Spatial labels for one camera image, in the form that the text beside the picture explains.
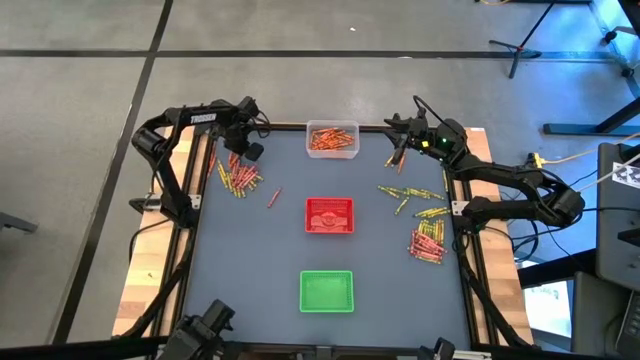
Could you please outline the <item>red plastic basket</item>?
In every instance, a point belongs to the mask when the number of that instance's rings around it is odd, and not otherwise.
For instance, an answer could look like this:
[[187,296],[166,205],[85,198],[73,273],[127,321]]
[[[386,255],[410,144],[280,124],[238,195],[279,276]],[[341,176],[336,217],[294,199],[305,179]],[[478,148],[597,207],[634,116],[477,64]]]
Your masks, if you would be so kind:
[[313,234],[351,234],[355,230],[352,198],[312,197],[306,200],[305,231]]

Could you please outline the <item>grey equipment cabinet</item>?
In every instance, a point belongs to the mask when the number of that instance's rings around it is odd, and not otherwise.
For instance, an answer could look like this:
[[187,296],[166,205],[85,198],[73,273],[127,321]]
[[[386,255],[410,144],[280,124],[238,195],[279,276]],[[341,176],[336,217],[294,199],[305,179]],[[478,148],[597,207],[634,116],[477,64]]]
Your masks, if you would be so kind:
[[[614,162],[625,164],[634,155],[633,146],[600,144],[598,176],[613,172]],[[628,165],[640,167],[640,159]],[[596,185],[596,274],[640,291],[640,189],[616,183],[611,176]]]

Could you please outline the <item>white monitor screen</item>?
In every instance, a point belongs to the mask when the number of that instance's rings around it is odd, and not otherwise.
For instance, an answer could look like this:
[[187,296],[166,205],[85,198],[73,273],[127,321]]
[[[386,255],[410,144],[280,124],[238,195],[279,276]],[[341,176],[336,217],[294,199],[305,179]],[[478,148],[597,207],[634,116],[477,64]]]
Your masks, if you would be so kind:
[[523,290],[532,329],[570,338],[572,333],[568,282],[554,282]]

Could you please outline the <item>black tripod stand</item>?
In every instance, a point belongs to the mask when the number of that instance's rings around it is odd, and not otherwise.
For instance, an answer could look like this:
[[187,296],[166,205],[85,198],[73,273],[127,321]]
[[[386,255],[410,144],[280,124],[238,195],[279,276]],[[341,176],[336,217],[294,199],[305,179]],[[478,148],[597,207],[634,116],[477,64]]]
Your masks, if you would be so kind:
[[490,45],[501,46],[511,52],[513,60],[512,60],[511,68],[508,73],[509,79],[515,78],[518,66],[522,59],[524,58],[535,59],[535,58],[539,58],[542,55],[541,51],[528,49],[526,45],[531,39],[531,37],[534,35],[536,30],[539,28],[541,23],[545,20],[547,15],[551,12],[551,9],[556,5],[558,0],[538,0],[538,1],[540,1],[541,3],[548,3],[548,6],[546,7],[545,11],[540,15],[536,23],[532,26],[532,28],[529,30],[529,32],[526,34],[524,39],[519,44],[505,43],[495,39],[491,39],[488,41]]

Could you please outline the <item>black stand base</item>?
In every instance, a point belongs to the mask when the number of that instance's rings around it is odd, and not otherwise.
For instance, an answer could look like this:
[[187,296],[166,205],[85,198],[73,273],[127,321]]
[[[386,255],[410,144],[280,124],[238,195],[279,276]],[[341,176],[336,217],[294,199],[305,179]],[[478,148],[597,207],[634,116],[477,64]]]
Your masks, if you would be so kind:
[[636,116],[640,116],[640,97],[599,124],[545,123],[542,131],[546,135],[628,137],[640,133],[640,125],[626,125]]

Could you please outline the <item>scattered yellow crayons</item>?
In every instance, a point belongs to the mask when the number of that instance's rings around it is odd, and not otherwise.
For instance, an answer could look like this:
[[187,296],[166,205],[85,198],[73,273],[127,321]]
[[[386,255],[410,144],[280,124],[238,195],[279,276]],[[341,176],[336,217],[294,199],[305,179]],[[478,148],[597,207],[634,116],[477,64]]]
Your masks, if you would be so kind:
[[[410,201],[394,215],[394,202],[378,185],[427,188],[444,196],[473,194],[497,199],[495,185],[449,184],[440,166],[410,154],[400,175],[383,168],[391,145],[378,126],[365,126],[351,160],[313,159],[304,150],[304,126],[275,124],[263,142],[263,181],[244,199],[227,191],[215,172],[207,178],[212,143],[185,130],[170,162],[178,180],[202,196],[200,222],[176,232],[175,255],[192,253],[185,274],[166,305],[163,323],[172,326],[215,299],[233,308],[230,340],[282,345],[311,344],[413,348],[445,337],[461,347],[505,339],[479,299],[459,275],[454,253],[441,264],[406,252],[415,225]],[[271,208],[274,192],[282,191]],[[351,234],[305,231],[306,200],[352,198]],[[298,308],[303,270],[349,270],[355,281],[350,314],[305,314]]]

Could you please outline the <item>green plastic basket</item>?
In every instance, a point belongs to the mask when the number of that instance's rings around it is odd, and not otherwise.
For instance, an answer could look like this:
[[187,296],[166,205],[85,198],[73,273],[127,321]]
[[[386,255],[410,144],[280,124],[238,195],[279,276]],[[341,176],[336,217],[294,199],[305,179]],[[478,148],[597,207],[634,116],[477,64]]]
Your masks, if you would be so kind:
[[354,277],[347,270],[305,270],[299,276],[302,313],[352,313]]

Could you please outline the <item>black crossbeam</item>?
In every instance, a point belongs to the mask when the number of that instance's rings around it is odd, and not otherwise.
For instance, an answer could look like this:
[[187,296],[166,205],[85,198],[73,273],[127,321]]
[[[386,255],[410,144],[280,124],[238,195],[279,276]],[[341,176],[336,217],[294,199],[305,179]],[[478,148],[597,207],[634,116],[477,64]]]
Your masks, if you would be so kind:
[[[184,331],[171,336],[118,337],[110,340],[39,345],[17,348],[1,348],[0,360],[126,360],[142,356],[159,355],[160,360],[208,360],[220,356],[222,360],[237,360],[243,352],[314,353],[311,345],[268,345],[224,341],[219,336],[210,339],[194,337]],[[333,348],[333,358],[343,355],[392,355],[413,356],[410,348]],[[579,360],[576,354],[543,351],[536,347],[506,347],[476,344],[470,351],[489,352],[493,360]]]

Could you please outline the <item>grey box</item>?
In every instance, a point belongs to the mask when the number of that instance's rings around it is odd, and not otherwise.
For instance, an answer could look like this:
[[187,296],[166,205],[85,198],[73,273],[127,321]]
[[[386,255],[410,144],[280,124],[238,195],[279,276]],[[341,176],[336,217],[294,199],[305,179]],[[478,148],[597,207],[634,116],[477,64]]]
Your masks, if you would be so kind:
[[573,282],[571,351],[621,359],[616,350],[631,291],[585,272]]

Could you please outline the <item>grey chair base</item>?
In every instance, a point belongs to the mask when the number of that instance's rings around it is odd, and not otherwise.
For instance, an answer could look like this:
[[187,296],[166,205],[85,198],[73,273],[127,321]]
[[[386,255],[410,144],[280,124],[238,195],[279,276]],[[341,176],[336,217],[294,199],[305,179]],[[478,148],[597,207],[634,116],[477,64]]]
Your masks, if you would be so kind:
[[34,233],[38,229],[38,225],[19,217],[0,212],[0,230],[4,228],[17,229],[25,233]]

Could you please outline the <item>black white fiducial tag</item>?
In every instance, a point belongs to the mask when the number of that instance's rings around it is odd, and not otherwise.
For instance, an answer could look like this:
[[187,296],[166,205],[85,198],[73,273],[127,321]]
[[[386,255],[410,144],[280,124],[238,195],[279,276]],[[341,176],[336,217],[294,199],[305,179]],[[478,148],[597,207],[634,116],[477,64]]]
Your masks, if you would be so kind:
[[619,184],[640,189],[640,167],[614,162],[611,179]]

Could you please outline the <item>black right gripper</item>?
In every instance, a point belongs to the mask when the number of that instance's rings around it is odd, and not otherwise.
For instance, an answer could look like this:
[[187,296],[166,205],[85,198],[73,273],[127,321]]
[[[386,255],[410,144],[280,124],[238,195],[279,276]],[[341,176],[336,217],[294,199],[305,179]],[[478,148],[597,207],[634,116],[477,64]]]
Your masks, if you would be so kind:
[[384,122],[392,128],[393,165],[398,165],[407,149],[423,153],[433,142],[433,132],[429,129],[425,110],[418,110],[415,117],[402,119],[394,113],[392,119]]

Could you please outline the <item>black desk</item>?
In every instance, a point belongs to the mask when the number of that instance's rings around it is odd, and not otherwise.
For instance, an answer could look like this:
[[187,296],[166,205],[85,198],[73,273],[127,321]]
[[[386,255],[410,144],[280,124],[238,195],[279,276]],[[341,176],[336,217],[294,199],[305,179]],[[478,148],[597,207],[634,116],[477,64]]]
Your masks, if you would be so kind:
[[596,249],[582,251],[518,270],[522,289],[572,279],[577,272],[595,275]]

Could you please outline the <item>clear plastic bin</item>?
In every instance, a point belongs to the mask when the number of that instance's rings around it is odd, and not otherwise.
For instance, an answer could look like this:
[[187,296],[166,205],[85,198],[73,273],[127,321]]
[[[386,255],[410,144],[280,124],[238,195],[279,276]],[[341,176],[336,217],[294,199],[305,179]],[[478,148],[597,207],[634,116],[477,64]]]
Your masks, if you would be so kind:
[[[319,151],[310,148],[312,133],[325,128],[340,128],[354,136],[352,146],[342,151]],[[314,159],[353,159],[360,150],[359,123],[352,120],[310,120],[306,123],[305,146],[307,154]]]

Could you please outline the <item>black keyboard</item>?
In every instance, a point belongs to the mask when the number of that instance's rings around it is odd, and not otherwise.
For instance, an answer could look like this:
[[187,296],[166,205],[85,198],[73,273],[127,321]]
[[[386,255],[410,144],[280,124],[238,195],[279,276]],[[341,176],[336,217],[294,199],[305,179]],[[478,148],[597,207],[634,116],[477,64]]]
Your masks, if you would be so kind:
[[640,292],[631,294],[615,348],[625,360],[640,360]]

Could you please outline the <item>metal wheeled rack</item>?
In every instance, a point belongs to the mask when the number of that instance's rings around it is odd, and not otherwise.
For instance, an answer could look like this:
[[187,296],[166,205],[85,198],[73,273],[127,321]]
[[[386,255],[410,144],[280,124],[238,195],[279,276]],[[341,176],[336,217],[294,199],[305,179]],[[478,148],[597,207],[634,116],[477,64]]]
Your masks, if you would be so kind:
[[602,38],[632,95],[640,97],[640,0],[592,0]]

